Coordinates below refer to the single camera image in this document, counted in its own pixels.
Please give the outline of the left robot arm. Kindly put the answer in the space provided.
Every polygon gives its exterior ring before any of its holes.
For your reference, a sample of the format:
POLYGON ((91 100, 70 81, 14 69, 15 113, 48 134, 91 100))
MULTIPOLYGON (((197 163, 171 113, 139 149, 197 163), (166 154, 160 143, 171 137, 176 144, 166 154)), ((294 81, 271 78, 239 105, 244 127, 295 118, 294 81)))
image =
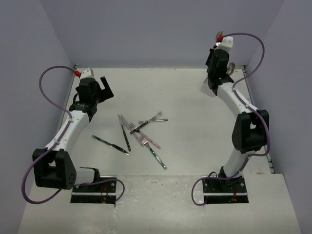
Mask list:
POLYGON ((38 187, 70 190, 84 184, 91 192, 101 187, 96 168, 74 166, 71 152, 82 130, 97 112, 97 105, 112 98, 113 92, 106 80, 100 78, 104 89, 94 78, 83 78, 76 88, 78 101, 69 108, 69 116, 57 135, 43 149, 33 152, 35 182, 38 187))

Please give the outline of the black handled spoon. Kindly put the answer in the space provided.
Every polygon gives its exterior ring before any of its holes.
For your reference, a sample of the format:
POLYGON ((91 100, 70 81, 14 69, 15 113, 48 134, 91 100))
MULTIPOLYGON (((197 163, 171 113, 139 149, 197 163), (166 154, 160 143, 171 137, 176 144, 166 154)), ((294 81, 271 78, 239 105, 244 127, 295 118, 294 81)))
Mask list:
POLYGON ((235 67, 236 64, 234 62, 229 63, 227 66, 227 75, 231 76, 235 71, 235 67))

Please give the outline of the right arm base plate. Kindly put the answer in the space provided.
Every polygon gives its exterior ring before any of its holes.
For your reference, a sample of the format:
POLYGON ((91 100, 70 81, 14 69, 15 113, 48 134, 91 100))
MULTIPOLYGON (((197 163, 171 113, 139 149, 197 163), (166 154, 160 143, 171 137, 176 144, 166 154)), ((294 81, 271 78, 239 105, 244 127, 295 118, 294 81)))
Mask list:
POLYGON ((211 179, 216 177, 215 172, 209 176, 202 181, 204 204, 249 203, 243 176, 229 180, 211 179))

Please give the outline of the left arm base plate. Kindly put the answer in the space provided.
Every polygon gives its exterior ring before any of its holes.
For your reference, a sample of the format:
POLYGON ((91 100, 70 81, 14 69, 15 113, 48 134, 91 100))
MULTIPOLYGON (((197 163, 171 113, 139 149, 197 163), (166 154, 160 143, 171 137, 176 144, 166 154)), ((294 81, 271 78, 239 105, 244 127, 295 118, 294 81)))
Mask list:
POLYGON ((72 189, 70 203, 78 204, 116 204, 116 177, 100 176, 97 181, 103 182, 93 186, 76 186, 72 189))

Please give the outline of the green handled spoon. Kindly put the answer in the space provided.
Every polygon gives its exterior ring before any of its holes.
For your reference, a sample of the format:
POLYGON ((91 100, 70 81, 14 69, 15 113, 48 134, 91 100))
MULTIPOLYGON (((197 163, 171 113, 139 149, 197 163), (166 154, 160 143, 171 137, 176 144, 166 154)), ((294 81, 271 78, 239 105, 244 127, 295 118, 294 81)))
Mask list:
POLYGON ((219 31, 215 37, 215 46, 218 46, 223 41, 224 31, 219 31))

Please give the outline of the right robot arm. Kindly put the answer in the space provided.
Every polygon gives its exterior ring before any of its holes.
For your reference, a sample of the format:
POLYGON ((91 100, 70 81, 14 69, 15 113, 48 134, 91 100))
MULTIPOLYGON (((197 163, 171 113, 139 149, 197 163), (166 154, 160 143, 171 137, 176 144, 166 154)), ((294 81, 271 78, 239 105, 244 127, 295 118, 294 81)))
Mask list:
POLYGON ((213 46, 207 65, 207 83, 212 93, 219 97, 236 117, 232 132, 233 151, 227 163, 221 167, 217 185, 227 192, 235 185, 235 178, 253 156, 263 156, 257 152, 268 145, 269 113, 258 110, 236 89, 234 80, 227 73, 229 53, 213 46))

